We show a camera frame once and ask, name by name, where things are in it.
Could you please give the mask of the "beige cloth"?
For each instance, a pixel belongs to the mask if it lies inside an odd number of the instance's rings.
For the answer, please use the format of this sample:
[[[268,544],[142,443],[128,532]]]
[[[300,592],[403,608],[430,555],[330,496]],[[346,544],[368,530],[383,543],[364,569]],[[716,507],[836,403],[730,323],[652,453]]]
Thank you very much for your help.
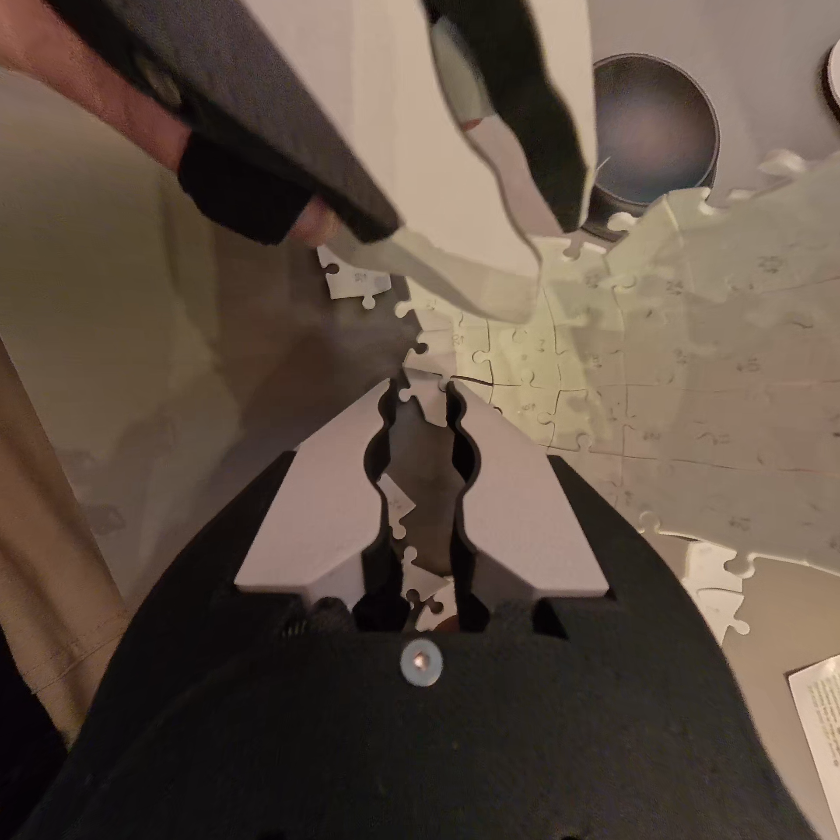
[[[130,614],[36,411],[1,347],[1,624],[66,746]]]

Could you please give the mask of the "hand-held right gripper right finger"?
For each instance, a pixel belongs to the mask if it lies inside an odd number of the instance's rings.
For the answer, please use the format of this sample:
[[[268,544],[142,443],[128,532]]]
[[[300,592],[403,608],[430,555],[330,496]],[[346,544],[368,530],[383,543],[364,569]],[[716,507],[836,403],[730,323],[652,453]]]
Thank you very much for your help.
[[[544,448],[464,381],[446,386],[464,485],[450,541],[458,624],[480,633],[500,605],[603,597],[609,584]]]

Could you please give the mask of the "white puzzle piece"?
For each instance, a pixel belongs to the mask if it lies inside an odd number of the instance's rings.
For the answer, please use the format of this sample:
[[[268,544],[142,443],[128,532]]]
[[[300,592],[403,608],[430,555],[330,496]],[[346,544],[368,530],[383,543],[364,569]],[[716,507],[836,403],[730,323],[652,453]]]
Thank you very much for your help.
[[[745,560],[744,563],[734,549],[712,542],[691,541],[681,583],[692,595],[706,589],[741,593],[744,581],[755,574],[754,562]]]
[[[386,473],[382,474],[377,485],[385,497],[387,522],[392,538],[395,541],[403,541],[406,538],[403,520],[416,509],[416,503]]]
[[[447,396],[441,374],[403,368],[407,387],[400,389],[398,397],[402,403],[415,399],[425,422],[437,427],[446,427]]]
[[[750,625],[737,615],[744,602],[743,593],[707,587],[695,592],[692,598],[720,647],[729,630],[739,636],[750,633]]]
[[[332,300],[357,299],[363,310],[370,311],[377,296],[392,289],[389,274],[352,266],[326,245],[317,248],[317,256]]]
[[[438,575],[416,565],[417,550],[406,547],[402,557],[402,596],[419,614],[409,627],[419,633],[430,632],[457,614],[455,581],[452,575]]]

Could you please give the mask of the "black round puzzle ball stand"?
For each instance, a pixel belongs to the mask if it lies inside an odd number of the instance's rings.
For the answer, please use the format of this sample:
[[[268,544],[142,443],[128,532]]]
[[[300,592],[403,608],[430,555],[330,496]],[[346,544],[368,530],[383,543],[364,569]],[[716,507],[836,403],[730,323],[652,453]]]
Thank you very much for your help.
[[[712,187],[720,129],[707,94],[664,59],[619,54],[593,73],[598,155],[583,230],[616,242],[611,216],[641,217],[669,192]]]

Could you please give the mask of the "person's left hand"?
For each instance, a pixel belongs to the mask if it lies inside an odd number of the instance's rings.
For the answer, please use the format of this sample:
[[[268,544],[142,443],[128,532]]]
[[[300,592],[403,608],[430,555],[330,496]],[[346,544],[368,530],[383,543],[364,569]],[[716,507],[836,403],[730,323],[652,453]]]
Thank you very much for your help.
[[[340,230],[317,194],[241,160],[109,66],[44,2],[1,2],[2,67],[36,79],[117,130],[174,173],[198,211],[261,245],[312,248]]]

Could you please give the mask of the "white partly built puzzle ball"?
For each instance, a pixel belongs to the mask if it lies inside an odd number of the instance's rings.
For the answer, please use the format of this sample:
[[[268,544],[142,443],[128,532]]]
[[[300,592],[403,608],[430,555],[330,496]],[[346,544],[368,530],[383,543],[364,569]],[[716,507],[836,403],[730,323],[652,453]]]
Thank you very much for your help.
[[[404,368],[467,381],[632,524],[838,574],[839,160],[788,150],[770,185],[668,193],[612,247],[536,237],[529,321],[407,279]]]

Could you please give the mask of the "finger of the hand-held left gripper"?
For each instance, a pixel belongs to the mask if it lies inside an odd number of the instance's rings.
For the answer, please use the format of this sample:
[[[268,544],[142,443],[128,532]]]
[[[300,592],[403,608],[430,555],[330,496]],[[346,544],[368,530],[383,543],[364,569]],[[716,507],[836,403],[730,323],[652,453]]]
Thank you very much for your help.
[[[550,67],[538,12],[573,17],[559,2],[423,2],[429,23],[452,25],[455,43],[482,80],[492,111],[517,138],[533,182],[565,233],[588,214],[594,117],[576,116]]]
[[[537,306],[541,263],[530,244],[525,245],[525,266],[514,269],[498,267],[487,256],[455,255],[408,227],[366,244],[341,226],[327,246],[353,266],[409,277],[458,309],[488,320],[522,324]]]

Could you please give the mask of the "printed paper leaflet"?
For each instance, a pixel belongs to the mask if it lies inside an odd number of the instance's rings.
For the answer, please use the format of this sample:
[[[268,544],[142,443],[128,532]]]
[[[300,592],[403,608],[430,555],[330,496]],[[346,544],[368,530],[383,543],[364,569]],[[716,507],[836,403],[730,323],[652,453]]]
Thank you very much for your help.
[[[838,779],[839,656],[793,671],[787,680],[817,772]]]

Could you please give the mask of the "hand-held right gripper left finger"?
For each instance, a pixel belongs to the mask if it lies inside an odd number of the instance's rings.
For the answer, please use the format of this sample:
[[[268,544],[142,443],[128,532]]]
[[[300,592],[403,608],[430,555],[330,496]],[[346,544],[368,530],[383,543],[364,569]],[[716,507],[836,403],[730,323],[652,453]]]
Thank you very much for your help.
[[[242,592],[341,602],[363,631],[400,631],[410,605],[379,479],[396,384],[384,379],[293,452],[234,579]]]

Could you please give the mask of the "white round object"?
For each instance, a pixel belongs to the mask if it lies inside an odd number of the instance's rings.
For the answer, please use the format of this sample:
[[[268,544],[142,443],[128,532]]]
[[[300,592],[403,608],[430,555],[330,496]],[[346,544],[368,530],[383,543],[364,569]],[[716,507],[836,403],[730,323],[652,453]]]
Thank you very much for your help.
[[[839,123],[839,42],[837,41],[827,50],[822,58],[819,70],[819,84],[822,91],[822,99]]]

